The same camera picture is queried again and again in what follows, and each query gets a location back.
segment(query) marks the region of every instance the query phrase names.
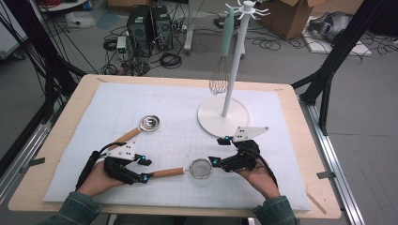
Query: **white power adapter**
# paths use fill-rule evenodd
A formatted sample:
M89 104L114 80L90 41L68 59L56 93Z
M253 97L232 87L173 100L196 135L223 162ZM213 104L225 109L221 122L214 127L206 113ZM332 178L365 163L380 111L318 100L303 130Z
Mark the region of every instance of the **white power adapter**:
M119 54L119 59L122 62L129 60L129 51L127 49L126 37L118 37L116 49Z

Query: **person's hand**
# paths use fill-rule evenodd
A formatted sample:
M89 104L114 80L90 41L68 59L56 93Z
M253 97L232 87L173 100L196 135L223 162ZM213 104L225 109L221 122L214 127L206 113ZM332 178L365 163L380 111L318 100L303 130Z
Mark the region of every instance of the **person's hand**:
M245 178L253 188L258 190L266 198L266 200L281 196L278 187L275 185L262 163L257 162L257 165L252 171L240 170L236 171L236 173Z
M124 185L123 182L109 177L104 169L103 164L104 161L101 161L94 166L93 170L88 175L87 179L85 179L84 183L77 190L77 192L93 197L105 192L110 188Z

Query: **sleeve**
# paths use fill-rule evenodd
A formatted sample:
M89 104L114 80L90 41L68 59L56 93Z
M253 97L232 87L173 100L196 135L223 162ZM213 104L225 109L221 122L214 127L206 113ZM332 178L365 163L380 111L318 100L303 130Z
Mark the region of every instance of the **sleeve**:
M100 214L102 206L93 203L91 197L79 192L71 192L65 199L58 213L41 221L47 224L90 224Z
M253 209L261 225L299 225L286 196L266 200Z

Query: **round white base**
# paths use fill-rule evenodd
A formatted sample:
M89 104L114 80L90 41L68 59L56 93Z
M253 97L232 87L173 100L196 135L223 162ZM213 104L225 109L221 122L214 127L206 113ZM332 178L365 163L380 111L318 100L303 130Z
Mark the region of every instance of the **round white base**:
M225 97L212 97L199 107L199 123L207 132L217 137L234 136L238 127L247 127L249 112L237 100L231 99L228 114L223 117Z

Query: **green whisk handle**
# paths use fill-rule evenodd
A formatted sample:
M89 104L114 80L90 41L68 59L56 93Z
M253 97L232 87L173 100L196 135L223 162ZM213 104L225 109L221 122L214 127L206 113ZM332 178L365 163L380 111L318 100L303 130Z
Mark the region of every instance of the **green whisk handle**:
M224 21L222 32L222 56L227 56L229 52L229 45L231 43L232 33L234 32L234 10L228 8L228 15Z

